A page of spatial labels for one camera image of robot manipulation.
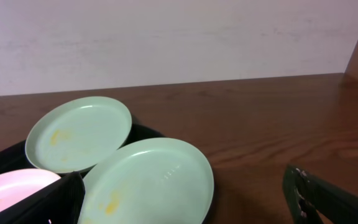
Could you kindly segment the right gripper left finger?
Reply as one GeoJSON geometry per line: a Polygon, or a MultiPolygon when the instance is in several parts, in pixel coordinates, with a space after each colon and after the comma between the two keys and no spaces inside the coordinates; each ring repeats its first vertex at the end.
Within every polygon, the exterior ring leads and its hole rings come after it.
{"type": "Polygon", "coordinates": [[[72,172],[0,212],[0,224],[77,224],[85,185],[72,172]]]}

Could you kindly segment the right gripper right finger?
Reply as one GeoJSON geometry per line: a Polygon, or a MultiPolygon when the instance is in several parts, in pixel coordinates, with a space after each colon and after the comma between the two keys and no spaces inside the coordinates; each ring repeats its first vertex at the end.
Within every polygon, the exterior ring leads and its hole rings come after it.
{"type": "Polygon", "coordinates": [[[322,223],[320,215],[333,223],[358,223],[358,197],[304,169],[286,166],[282,190],[297,224],[322,223]]]}

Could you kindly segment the pink white plate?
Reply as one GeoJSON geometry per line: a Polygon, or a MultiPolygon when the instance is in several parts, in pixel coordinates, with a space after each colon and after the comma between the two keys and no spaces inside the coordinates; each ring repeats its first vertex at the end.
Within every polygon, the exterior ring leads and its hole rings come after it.
{"type": "Polygon", "coordinates": [[[43,169],[19,169],[0,174],[0,212],[59,180],[43,169]]]}

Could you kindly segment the green plate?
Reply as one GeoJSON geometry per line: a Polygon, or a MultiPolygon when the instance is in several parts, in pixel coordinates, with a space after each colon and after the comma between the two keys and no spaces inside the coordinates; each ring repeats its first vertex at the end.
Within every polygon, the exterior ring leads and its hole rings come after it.
{"type": "Polygon", "coordinates": [[[37,121],[25,141],[25,155],[34,167],[56,174],[84,172],[122,147],[131,129],[131,112],[120,101],[79,98],[37,121]]]}
{"type": "Polygon", "coordinates": [[[134,142],[95,165],[83,179],[79,223],[199,224],[214,196],[206,156],[173,138],[134,142]]]}

